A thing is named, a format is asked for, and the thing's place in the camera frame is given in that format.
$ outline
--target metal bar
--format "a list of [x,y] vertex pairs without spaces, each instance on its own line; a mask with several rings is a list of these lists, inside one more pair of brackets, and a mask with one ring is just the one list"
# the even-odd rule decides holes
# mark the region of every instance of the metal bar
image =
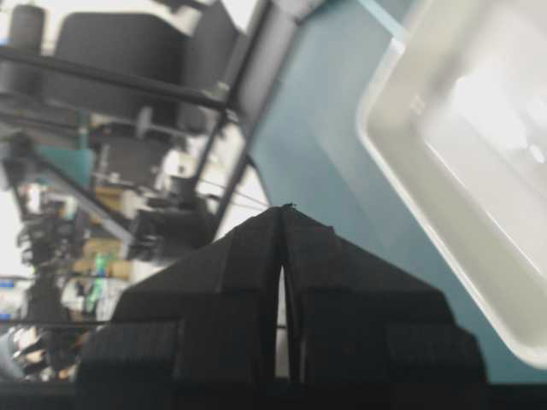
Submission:
[[[81,278],[81,279],[105,279],[105,280],[114,280],[116,278],[111,276],[100,276],[100,275],[84,275],[79,273],[56,273],[58,278],[67,277],[67,278]],[[2,282],[35,282],[38,280],[36,276],[0,276],[0,283]]]
[[[269,0],[260,0],[259,3],[255,6],[256,8],[253,12],[253,16],[249,24],[249,33],[247,35],[240,35],[238,38],[238,42],[234,47],[233,55],[228,62],[228,67],[226,68],[224,79],[222,81],[229,87],[229,92],[226,98],[228,102],[231,101],[233,99],[233,96],[235,95],[236,91],[233,86],[240,78],[241,73],[244,70],[244,65],[247,62],[251,47],[258,37],[260,26],[262,24],[262,21],[264,20],[266,12],[268,11],[269,3]],[[210,133],[209,139],[207,140],[207,144],[205,145],[205,148],[203,149],[203,152],[199,157],[197,169],[192,178],[192,186],[194,190],[196,189],[199,180],[203,176],[203,170],[207,165],[207,159],[211,150],[213,149],[216,137],[221,131],[222,127],[226,124],[226,117],[226,112],[223,112],[221,114],[221,117],[216,121],[216,124],[213,127],[213,131]]]
[[49,327],[55,329],[74,329],[80,327],[97,327],[102,325],[107,325],[109,322],[99,321],[99,320],[89,320],[82,322],[49,322],[47,320],[27,320],[27,319],[10,319],[10,320],[0,320],[0,325],[2,326],[39,326],[39,327]]
[[4,382],[0,383],[0,399],[4,402],[9,399],[18,399],[18,402],[33,402],[36,408],[44,405],[44,399],[55,397],[57,400],[55,408],[72,408],[63,406],[62,399],[70,399],[75,404],[76,387],[74,383],[68,382]]
[[71,126],[69,124],[62,124],[60,122],[54,122],[49,120],[41,120],[38,118],[24,117],[22,115],[13,115],[0,112],[0,120],[5,120],[7,122],[14,122],[22,126],[30,127],[42,127],[44,129],[49,129],[50,131],[57,132],[66,132],[71,131],[76,133],[78,131],[78,126]]
[[129,222],[125,218],[107,208],[41,155],[35,152],[29,155],[40,167],[39,171],[46,175],[53,185],[73,196],[86,212],[98,216],[103,223],[104,229],[124,243],[132,242],[133,234],[129,229]]
[[207,139],[205,148],[203,148],[203,151],[199,156],[197,169],[191,181],[191,186],[194,190],[196,190],[197,183],[202,178],[203,170],[205,169],[205,166],[207,165],[207,159],[209,157],[209,153],[211,152],[211,150],[213,149],[213,146],[215,145],[216,136],[220,133],[225,123],[226,123],[226,112],[223,112],[221,113],[221,117],[216,121],[216,124],[213,127],[213,131],[211,131],[209,138]]
[[106,84],[116,85],[132,91],[141,91],[144,94],[172,100],[177,103],[192,103],[219,111],[226,107],[226,102],[207,97],[202,92],[193,89],[135,75],[113,73],[111,71],[63,61],[53,57],[36,56],[6,46],[0,46],[0,60],[2,59],[39,67],[44,70],[73,75],[82,79],[91,79]]
[[230,95],[233,95],[233,87],[237,84],[238,79],[241,77],[245,63],[250,53],[250,48],[254,44],[256,37],[258,37],[262,21],[270,7],[270,0],[260,0],[255,6],[255,11],[251,18],[249,29],[246,35],[241,35],[238,38],[233,51],[233,56],[228,62],[228,67],[224,75],[223,83],[231,87]]
[[374,0],[357,0],[394,38],[403,43],[409,37],[404,26],[393,18],[382,6]]
[[[265,15],[261,19],[259,32],[262,32],[263,27],[265,27],[265,25],[268,24],[268,21],[265,18],[267,13],[268,13],[268,11],[266,11]],[[269,27],[269,30],[270,30],[270,32],[268,34],[273,35],[273,31],[272,31],[271,27]],[[270,67],[268,67],[270,70],[274,70],[274,71],[272,71],[272,73],[275,73],[275,75],[269,80],[269,84],[266,83],[265,85],[263,85],[264,87],[266,87],[266,95],[262,99],[262,101],[260,102],[260,107],[259,107],[260,116],[263,115],[263,113],[264,113],[264,111],[265,111],[265,109],[266,109],[266,107],[269,103],[270,97],[272,95],[272,89],[275,85],[275,82],[277,81],[277,79],[279,77],[280,70],[282,69],[282,67],[284,65],[284,62],[285,62],[285,59],[286,59],[286,57],[287,57],[287,55],[288,55],[288,53],[291,49],[292,40],[294,39],[294,36],[296,34],[296,30],[297,30],[297,26],[295,24],[295,26],[293,27],[291,32],[289,32],[289,35],[286,38],[284,38],[283,43],[276,44],[277,47],[279,47],[279,46],[283,47],[282,48],[282,54],[280,54],[280,57],[278,59],[277,64],[271,64]],[[255,38],[254,41],[253,41],[253,44],[251,45],[250,53],[247,55],[247,61],[245,63],[244,70],[242,70],[242,73],[240,74],[238,80],[236,81],[236,88],[237,89],[244,86],[245,81],[248,81],[248,78],[244,78],[244,76],[243,76],[243,74],[245,73],[244,71],[245,71],[246,68],[250,67],[250,70],[247,70],[247,71],[250,71],[250,72],[245,73],[246,77],[250,77],[252,75],[261,75],[261,73],[262,73],[262,68],[261,67],[257,67],[256,64],[253,67],[254,62],[252,60],[257,60],[257,59],[260,60],[260,57],[264,53],[268,52],[268,50],[266,50],[265,47],[263,47],[262,41],[264,41],[264,40],[261,40],[261,43],[259,44],[260,47],[257,47],[255,45],[256,41],[257,40]],[[251,56],[252,60],[249,60],[250,55],[253,54],[255,49],[257,49],[257,53],[258,53],[257,56]],[[235,99],[236,97],[237,96],[234,97],[233,95],[231,95],[231,99],[229,100],[229,103],[235,105],[236,102],[233,102],[232,98]],[[222,196],[221,202],[219,203],[219,207],[218,207],[216,215],[215,215],[215,229],[218,229],[218,227],[220,226],[222,218],[224,217],[224,214],[226,213],[226,210],[227,210],[227,208],[230,205],[230,202],[232,200],[232,195],[235,192],[235,190],[236,190],[236,188],[239,184],[239,181],[241,180],[241,178],[244,175],[245,168],[247,167],[247,164],[248,164],[248,161],[249,161],[248,156],[249,156],[249,153],[250,153],[250,149],[251,149],[252,144],[254,143],[254,141],[256,139],[256,128],[257,128],[257,125],[258,125],[258,118],[260,118],[260,117],[257,117],[256,119],[252,119],[251,122],[247,125],[247,127],[245,127],[246,128],[245,130],[243,129],[243,125],[242,125],[242,132],[245,132],[247,134],[246,144],[245,144],[244,148],[241,150],[241,153],[239,154],[238,164],[235,167],[235,169],[233,170],[232,175],[230,176],[230,179],[228,180],[228,184],[226,185],[224,195]]]
[[326,0],[277,0],[276,4],[298,23],[310,17]]
[[208,4],[202,3],[199,0],[179,0],[177,1],[168,1],[168,0],[158,0],[159,3],[165,4],[172,11],[176,11],[183,6],[190,7],[192,9],[202,11],[208,7]]
[[25,222],[28,219],[28,211],[26,210],[26,205],[25,203],[23,203],[23,200],[21,199],[21,196],[19,195],[19,191],[17,190],[17,187],[16,187],[16,181],[13,178],[11,172],[9,171],[9,165],[4,165],[4,166],[8,168],[6,172],[6,178],[9,181],[9,186],[14,187],[11,190],[11,195],[14,198],[15,206],[17,207],[17,210],[19,211],[19,218],[21,221]]

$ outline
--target white surface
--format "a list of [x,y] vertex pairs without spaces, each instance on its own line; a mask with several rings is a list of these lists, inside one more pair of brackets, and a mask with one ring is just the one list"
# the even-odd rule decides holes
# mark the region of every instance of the white surface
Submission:
[[258,0],[222,0],[233,18],[234,24],[246,31]]
[[21,251],[17,248],[16,238],[23,229],[19,211],[11,191],[0,192],[0,214],[2,215],[2,235],[0,249],[2,250],[2,276],[31,276],[32,268],[21,263]]
[[547,367],[547,3],[426,0],[362,141],[508,347]]
[[0,314],[9,314],[13,318],[24,301],[24,288],[20,286],[0,288]]

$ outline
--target black metal frame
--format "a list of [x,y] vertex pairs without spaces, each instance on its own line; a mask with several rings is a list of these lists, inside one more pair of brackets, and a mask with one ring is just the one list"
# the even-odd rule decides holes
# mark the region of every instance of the black metal frame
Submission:
[[98,201],[90,192],[82,189],[63,171],[41,156],[33,146],[32,141],[25,134],[17,132],[4,140],[2,144],[3,158],[2,174],[5,179],[5,188],[11,189],[15,195],[15,202],[21,219],[27,220],[26,207],[21,202],[17,186],[29,178],[46,177],[48,182],[60,190],[73,196],[78,204],[88,213],[99,217],[104,228],[118,237],[124,243],[131,243],[134,236],[130,223],[122,215],[110,210]]
[[29,403],[38,403],[38,408],[45,410],[68,410],[75,408],[76,386],[63,382],[0,383],[0,397],[6,407],[31,408]]
[[45,129],[52,132],[68,133],[74,135],[78,133],[78,126],[62,124],[61,122],[42,120],[38,118],[23,117],[20,115],[7,114],[0,112],[0,120],[15,123],[18,126],[28,126],[30,128]]
[[[80,64],[71,63],[68,61],[62,61],[53,57],[35,56],[25,51],[13,50],[9,47],[0,46],[0,61],[8,60],[21,64],[26,64],[34,67],[38,67],[44,70],[50,70],[58,73],[64,73],[82,79],[90,79],[97,82],[110,84],[114,86],[124,87],[133,91],[140,91],[154,97],[160,97],[167,100],[172,100],[177,103],[193,103],[205,108],[211,108],[219,113],[219,117],[209,134],[209,139],[204,148],[200,158],[198,160],[197,171],[193,177],[191,177],[191,185],[195,190],[200,178],[203,176],[204,168],[207,164],[207,160],[215,140],[221,133],[221,129],[230,121],[238,120],[237,112],[234,112],[233,108],[236,106],[235,99],[238,96],[238,86],[241,84],[244,77],[245,66],[249,62],[250,55],[254,47],[256,46],[257,38],[261,32],[264,21],[270,8],[272,8],[272,0],[260,0],[256,5],[256,10],[250,23],[248,34],[241,36],[236,43],[235,50],[232,58],[228,64],[224,79],[220,83],[221,91],[225,91],[225,97],[214,98],[202,93],[201,91],[195,91],[185,87],[179,87],[177,85],[170,85],[160,81],[141,78],[137,76],[130,76],[118,73],[112,73],[110,71],[95,69]],[[244,170],[248,164],[248,154],[253,140],[255,139],[255,125],[247,127],[245,135],[245,146],[240,153],[237,165],[230,175],[227,187],[224,190],[224,194],[221,197],[219,207],[215,214],[215,231],[224,217],[226,209],[232,198],[232,194],[235,191],[240,179],[243,176]],[[75,196],[77,200],[84,205],[88,211],[97,214],[105,227],[114,233],[117,237],[126,238],[128,240],[133,239],[133,235],[129,229],[128,221],[120,218],[119,215],[113,213],[110,209],[106,208],[100,203],[93,195],[82,190],[71,179],[66,177],[55,166],[51,165],[40,155],[35,152],[29,153],[28,156],[31,161],[38,164],[42,173],[46,175],[50,181],[58,187],[67,190],[71,195]],[[3,321],[4,325],[36,325],[35,321],[27,320],[6,320]],[[44,322],[38,325],[47,325],[50,327],[81,327],[83,326],[96,326],[102,325],[103,322],[82,322],[82,323],[50,323]]]

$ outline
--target bright light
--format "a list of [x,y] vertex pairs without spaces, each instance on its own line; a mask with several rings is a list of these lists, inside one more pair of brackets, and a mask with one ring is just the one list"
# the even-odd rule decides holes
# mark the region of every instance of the bright light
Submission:
[[525,149],[526,128],[502,87],[489,73],[460,77],[452,100],[455,110],[491,145],[500,150]]
[[0,213],[2,214],[0,278],[2,276],[28,276],[32,273],[32,268],[21,264],[21,249],[17,248],[15,243],[15,238],[21,232],[23,224],[12,192],[0,192]]
[[530,145],[530,154],[540,164],[545,164],[545,155],[537,145]]
[[401,40],[397,40],[396,38],[391,39],[391,47],[399,54],[402,55],[404,51],[406,50],[406,46]]
[[179,165],[179,151],[176,149],[171,149],[163,158],[163,172],[167,175],[179,175]]

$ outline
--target black rod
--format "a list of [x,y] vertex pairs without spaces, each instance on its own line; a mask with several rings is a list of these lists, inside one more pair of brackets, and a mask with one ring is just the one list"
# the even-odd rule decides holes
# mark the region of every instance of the black rod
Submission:
[[[35,408],[41,408],[44,405],[43,399],[56,398],[75,400],[76,387],[74,383],[68,382],[4,382],[0,383],[0,398],[2,401],[11,399],[20,399],[23,403],[34,402]],[[55,408],[72,408],[69,406],[62,407],[60,402],[56,403]]]
[[242,75],[250,50],[260,33],[260,28],[268,11],[268,7],[270,7],[270,2],[268,0],[260,0],[256,4],[247,28],[247,34],[240,35],[238,42],[234,46],[233,55],[228,62],[228,67],[226,68],[223,79],[223,83],[230,87],[231,96],[234,94],[233,88],[236,85],[236,82]]
[[209,154],[211,150],[213,149],[213,146],[215,145],[216,137],[221,132],[221,129],[224,127],[225,124],[226,124],[226,112],[223,112],[221,113],[220,118],[216,121],[215,126],[213,127],[213,130],[209,134],[207,143],[205,144],[205,147],[203,148],[203,151],[199,156],[196,172],[194,173],[194,176],[192,177],[192,181],[191,181],[193,190],[196,190],[197,184],[203,176],[203,171],[205,170],[205,167],[207,166]]
[[[273,7],[272,2],[268,0],[262,0],[256,5],[255,13],[253,15],[252,21],[250,23],[250,35],[247,43],[241,44],[241,50],[238,51],[237,60],[232,64],[231,72],[228,74],[227,81],[230,81],[232,89],[228,95],[228,103],[231,105],[237,105],[234,103],[234,100],[237,98],[238,89],[243,84],[243,78],[245,76],[245,69],[250,63],[251,54],[256,47],[259,37],[262,34],[262,29],[266,23],[268,13],[271,12]],[[218,230],[221,225],[224,214],[226,213],[230,201],[232,200],[233,192],[239,185],[241,178],[245,173],[247,168],[247,163],[249,160],[250,148],[252,146],[253,140],[255,139],[255,129],[249,130],[247,135],[244,135],[245,145],[239,153],[238,162],[236,167],[233,169],[232,174],[226,185],[226,189],[221,197],[219,206],[215,214],[215,231]]]
[[3,112],[0,112],[0,120],[12,122],[21,126],[49,129],[50,131],[57,132],[77,132],[79,129],[79,126],[77,125],[62,124],[61,122],[42,120],[39,118],[26,117],[24,115],[8,114]]
[[103,203],[96,199],[90,192],[73,182],[60,169],[45,160],[41,155],[36,152],[31,152],[28,155],[31,156],[34,163],[39,166],[39,171],[48,177],[52,185],[65,191],[70,196],[73,196],[86,212],[98,216],[103,223],[104,229],[124,243],[132,242],[133,234],[130,230],[129,221],[120,214],[112,211],[106,205],[103,205]]
[[95,328],[107,325],[109,322],[103,320],[82,320],[81,322],[53,322],[48,320],[9,319],[0,320],[3,326],[38,326],[51,329],[79,329],[81,327]]
[[44,70],[56,71],[58,73],[73,75],[82,79],[91,79],[102,83],[116,85],[141,91],[154,97],[173,100],[177,103],[193,103],[202,107],[223,110],[226,106],[224,101],[207,97],[200,91],[167,84],[154,79],[146,79],[136,75],[113,73],[99,68],[89,67],[83,64],[76,64],[69,61],[59,60],[54,57],[36,56],[34,54],[15,50],[10,47],[0,46],[0,60],[19,62]]
[[[262,16],[262,19],[260,20],[259,27],[260,31],[259,33],[262,34],[263,27],[268,23],[266,21],[268,15],[267,12],[270,11],[270,9],[265,8],[265,11],[263,11],[264,15]],[[222,219],[224,218],[224,214],[226,213],[226,210],[228,206],[230,205],[230,202],[232,200],[232,195],[236,188],[238,187],[239,182],[241,181],[241,178],[244,176],[245,170],[247,168],[247,165],[249,164],[249,154],[250,150],[252,148],[252,144],[254,143],[256,139],[256,129],[258,127],[258,122],[260,117],[264,115],[264,112],[267,109],[269,100],[272,96],[272,89],[275,87],[276,82],[279,79],[281,69],[283,68],[283,65],[285,63],[285,59],[287,55],[289,54],[292,46],[292,40],[294,39],[294,36],[296,34],[297,26],[294,24],[293,28],[291,29],[291,32],[288,36],[284,36],[281,38],[280,41],[278,41],[275,44],[275,47],[277,49],[280,49],[279,58],[277,58],[275,64],[270,64],[268,69],[271,70],[271,73],[274,73],[274,76],[271,76],[271,78],[266,79],[266,81],[262,81],[261,87],[265,88],[264,96],[261,98],[260,102],[255,102],[258,104],[258,110],[257,112],[259,114],[255,115],[255,118],[248,119],[242,119],[241,120],[247,120],[249,124],[246,126],[243,126],[240,122],[240,126],[242,128],[242,133],[246,136],[246,144],[244,148],[241,150],[238,162],[235,167],[235,169],[232,171],[232,174],[230,176],[230,179],[228,180],[228,183],[226,184],[226,189],[224,190],[224,195],[221,198],[221,201],[219,203],[219,207],[217,209],[216,215],[215,215],[215,229],[218,229],[220,226]],[[245,81],[249,81],[249,78],[253,79],[253,76],[262,75],[262,72],[264,70],[263,67],[257,66],[256,64],[253,65],[253,61],[250,61],[250,56],[254,60],[260,61],[260,58],[268,52],[268,50],[263,46],[264,38],[254,38],[253,44],[250,46],[250,51],[248,51],[247,59],[244,64],[244,69],[238,76],[235,82],[235,89],[239,89],[242,86],[244,86]],[[253,56],[252,54],[257,51],[257,56]],[[234,96],[233,94],[229,98],[230,105],[237,105],[235,100],[237,96]]]

